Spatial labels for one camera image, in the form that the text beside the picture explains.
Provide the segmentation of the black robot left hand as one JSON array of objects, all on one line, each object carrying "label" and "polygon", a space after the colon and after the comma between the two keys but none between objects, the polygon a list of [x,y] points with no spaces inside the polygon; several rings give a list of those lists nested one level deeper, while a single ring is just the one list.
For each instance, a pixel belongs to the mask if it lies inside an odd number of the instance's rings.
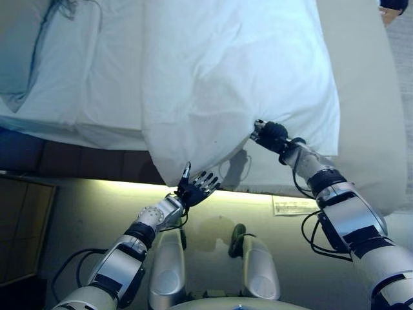
[{"label": "black robot left hand", "polygon": [[220,180],[213,172],[202,171],[190,179],[191,167],[188,161],[174,192],[185,208],[198,205],[220,186]]}]

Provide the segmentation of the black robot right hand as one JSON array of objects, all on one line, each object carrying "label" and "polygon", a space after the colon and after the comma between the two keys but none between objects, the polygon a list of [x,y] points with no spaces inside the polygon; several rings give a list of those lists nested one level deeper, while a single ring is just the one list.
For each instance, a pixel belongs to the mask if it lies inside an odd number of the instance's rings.
[{"label": "black robot right hand", "polygon": [[288,133],[284,126],[272,121],[255,120],[250,139],[267,150],[281,154],[287,147]]}]

